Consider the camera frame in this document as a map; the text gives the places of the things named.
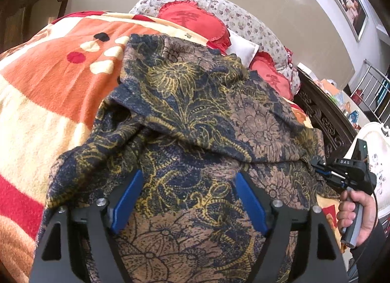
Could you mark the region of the person's right hand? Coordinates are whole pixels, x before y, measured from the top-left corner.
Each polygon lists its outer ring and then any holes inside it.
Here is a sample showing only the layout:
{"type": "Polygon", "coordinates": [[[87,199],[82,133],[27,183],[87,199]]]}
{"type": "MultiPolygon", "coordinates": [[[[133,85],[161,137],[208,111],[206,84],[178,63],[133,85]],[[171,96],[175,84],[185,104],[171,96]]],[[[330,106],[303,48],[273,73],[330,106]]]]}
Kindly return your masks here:
{"type": "Polygon", "coordinates": [[[354,212],[356,203],[360,203],[363,206],[361,228],[356,242],[356,247],[359,247],[369,238],[371,232],[378,224],[378,217],[376,215],[375,200],[372,196],[363,191],[343,191],[338,214],[336,215],[337,226],[340,232],[344,228],[351,226],[356,219],[356,213],[354,212]]]}

